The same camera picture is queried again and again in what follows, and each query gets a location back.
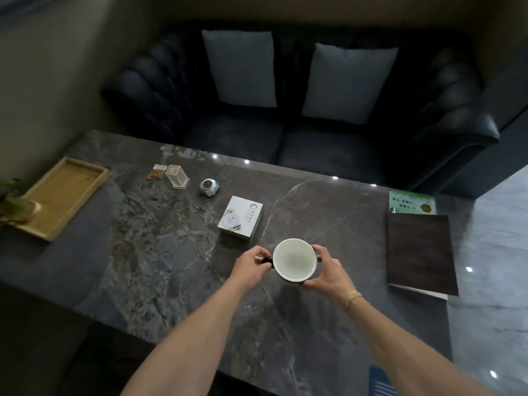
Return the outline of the blue striped item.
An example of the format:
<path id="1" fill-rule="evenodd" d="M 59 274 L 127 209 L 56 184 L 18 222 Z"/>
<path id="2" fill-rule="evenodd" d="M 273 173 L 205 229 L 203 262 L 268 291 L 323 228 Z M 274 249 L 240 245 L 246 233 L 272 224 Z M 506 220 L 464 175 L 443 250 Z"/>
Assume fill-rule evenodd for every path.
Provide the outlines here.
<path id="1" fill-rule="evenodd" d="M 383 369 L 369 367 L 368 396 L 399 396 Z"/>

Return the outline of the dark brown folder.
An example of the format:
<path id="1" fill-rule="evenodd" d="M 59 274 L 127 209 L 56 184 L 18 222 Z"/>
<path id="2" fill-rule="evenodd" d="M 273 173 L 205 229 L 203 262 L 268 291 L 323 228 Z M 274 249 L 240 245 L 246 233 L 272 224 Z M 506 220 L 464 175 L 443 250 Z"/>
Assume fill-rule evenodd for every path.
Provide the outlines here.
<path id="1" fill-rule="evenodd" d="M 459 296 L 447 215 L 388 213 L 386 279 L 444 300 Z"/>

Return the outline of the person's right hand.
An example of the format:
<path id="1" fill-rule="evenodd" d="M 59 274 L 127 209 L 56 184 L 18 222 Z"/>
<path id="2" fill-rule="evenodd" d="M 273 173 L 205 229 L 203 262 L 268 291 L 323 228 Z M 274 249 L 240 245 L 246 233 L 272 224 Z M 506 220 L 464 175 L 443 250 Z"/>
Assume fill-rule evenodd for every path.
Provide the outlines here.
<path id="1" fill-rule="evenodd" d="M 312 245 L 318 261 L 321 262 L 321 272 L 319 277 L 326 277 L 331 282 L 330 290 L 314 290 L 326 296 L 343 309 L 345 306 L 345 295 L 348 291 L 356 290 L 350 276 L 344 270 L 338 259 L 331 257 L 327 248 L 319 245 Z"/>

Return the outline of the white and green box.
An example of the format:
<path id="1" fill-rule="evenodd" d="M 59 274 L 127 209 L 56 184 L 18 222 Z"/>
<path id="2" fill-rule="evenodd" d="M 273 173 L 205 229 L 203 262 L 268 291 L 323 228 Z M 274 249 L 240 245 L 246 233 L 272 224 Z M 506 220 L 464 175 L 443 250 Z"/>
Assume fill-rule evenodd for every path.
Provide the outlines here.
<path id="1" fill-rule="evenodd" d="M 223 233 L 252 241 L 262 216 L 263 204 L 232 196 L 217 227 Z"/>

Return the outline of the clear glass jar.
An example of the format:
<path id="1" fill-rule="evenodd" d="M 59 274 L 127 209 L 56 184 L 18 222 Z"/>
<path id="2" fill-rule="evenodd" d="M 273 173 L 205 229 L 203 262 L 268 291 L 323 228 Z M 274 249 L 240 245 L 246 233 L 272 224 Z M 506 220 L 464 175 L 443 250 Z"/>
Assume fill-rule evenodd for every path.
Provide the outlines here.
<path id="1" fill-rule="evenodd" d="M 165 176 L 175 189 L 186 189 L 189 178 L 181 166 L 169 165 L 165 171 Z"/>

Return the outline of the wooden tray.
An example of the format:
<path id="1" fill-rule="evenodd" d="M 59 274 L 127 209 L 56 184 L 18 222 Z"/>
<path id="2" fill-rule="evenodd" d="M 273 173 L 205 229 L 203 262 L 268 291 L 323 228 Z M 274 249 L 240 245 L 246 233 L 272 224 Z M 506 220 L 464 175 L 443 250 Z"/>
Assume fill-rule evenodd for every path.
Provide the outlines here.
<path id="1" fill-rule="evenodd" d="M 109 177 L 105 167 L 63 157 L 23 195 L 36 202 L 36 212 L 27 222 L 12 226 L 53 241 Z"/>

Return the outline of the black cup with white inside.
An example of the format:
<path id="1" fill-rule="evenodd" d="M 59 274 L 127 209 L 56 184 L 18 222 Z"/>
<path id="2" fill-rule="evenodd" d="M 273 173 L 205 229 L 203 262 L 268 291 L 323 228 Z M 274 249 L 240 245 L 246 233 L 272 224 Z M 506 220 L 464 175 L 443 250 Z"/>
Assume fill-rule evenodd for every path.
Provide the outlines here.
<path id="1" fill-rule="evenodd" d="M 272 264 L 276 273 L 290 283 L 302 283 L 312 277 L 317 268 L 317 256 L 307 242 L 301 239 L 286 239 L 280 242 L 271 257 L 262 258 L 261 263 Z"/>

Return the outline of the dark leather sofa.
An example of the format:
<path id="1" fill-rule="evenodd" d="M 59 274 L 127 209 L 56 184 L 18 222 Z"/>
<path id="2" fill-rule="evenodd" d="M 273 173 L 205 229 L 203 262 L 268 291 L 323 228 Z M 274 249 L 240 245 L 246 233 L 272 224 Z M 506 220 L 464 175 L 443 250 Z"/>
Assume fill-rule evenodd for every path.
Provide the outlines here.
<path id="1" fill-rule="evenodd" d="M 202 30 L 272 33 L 276 108 L 220 102 Z M 301 115 L 316 43 L 399 48 L 367 124 Z M 468 41 L 439 28 L 189 21 L 101 94 L 136 138 L 432 195 L 500 139 Z"/>

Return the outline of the person's left hand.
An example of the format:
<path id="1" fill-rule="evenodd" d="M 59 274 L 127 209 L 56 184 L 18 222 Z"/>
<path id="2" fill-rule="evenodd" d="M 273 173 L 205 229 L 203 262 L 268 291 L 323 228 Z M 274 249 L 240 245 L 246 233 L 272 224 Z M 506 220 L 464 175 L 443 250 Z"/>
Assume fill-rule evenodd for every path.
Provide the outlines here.
<path id="1" fill-rule="evenodd" d="M 270 260 L 271 257 L 270 252 L 261 246 L 245 251 L 236 259 L 228 282 L 244 293 L 254 288 L 262 280 L 257 276 L 257 264 L 261 260 Z"/>

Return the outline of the person's left forearm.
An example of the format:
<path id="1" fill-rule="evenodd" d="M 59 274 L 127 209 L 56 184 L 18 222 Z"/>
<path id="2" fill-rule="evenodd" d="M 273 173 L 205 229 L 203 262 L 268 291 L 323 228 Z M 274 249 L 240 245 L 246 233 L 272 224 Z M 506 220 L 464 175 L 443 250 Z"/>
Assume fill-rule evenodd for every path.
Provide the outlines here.
<path id="1" fill-rule="evenodd" d="M 229 278 L 164 338 L 120 396 L 207 396 L 247 281 Z"/>

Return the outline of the green booklet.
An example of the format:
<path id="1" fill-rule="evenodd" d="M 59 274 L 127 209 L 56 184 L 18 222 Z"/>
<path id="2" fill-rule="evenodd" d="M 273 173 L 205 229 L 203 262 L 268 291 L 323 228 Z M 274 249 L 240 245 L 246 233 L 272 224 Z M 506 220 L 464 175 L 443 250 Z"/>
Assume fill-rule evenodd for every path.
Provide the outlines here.
<path id="1" fill-rule="evenodd" d="M 389 212 L 436 215 L 436 199 L 430 195 L 391 189 L 389 191 Z"/>

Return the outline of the person's right forearm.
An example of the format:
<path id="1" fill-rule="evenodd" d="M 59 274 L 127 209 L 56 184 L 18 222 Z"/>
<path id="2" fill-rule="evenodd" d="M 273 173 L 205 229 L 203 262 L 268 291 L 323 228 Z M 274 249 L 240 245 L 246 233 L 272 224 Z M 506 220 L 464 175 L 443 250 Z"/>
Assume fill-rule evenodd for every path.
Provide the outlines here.
<path id="1" fill-rule="evenodd" d="M 348 313 L 400 396 L 493 396 L 366 299 L 355 299 Z"/>

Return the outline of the grey square cushion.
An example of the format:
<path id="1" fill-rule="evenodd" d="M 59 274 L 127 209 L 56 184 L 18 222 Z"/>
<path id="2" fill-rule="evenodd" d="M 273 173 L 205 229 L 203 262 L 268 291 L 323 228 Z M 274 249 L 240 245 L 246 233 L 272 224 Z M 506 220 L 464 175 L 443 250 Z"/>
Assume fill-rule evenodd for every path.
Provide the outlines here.
<path id="1" fill-rule="evenodd" d="M 202 30 L 202 38 L 220 102 L 277 107 L 271 32 Z"/>
<path id="2" fill-rule="evenodd" d="M 398 53 L 316 43 L 301 115 L 367 124 Z"/>

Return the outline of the small green potted plant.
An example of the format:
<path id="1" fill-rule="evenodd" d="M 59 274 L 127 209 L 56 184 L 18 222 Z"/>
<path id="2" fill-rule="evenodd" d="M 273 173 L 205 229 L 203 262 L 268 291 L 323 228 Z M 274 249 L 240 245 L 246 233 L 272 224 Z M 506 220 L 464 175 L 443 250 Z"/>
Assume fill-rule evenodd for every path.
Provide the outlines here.
<path id="1" fill-rule="evenodd" d="M 41 210 L 40 203 L 22 197 L 24 189 L 19 179 L 0 179 L 0 226 L 25 224 Z"/>

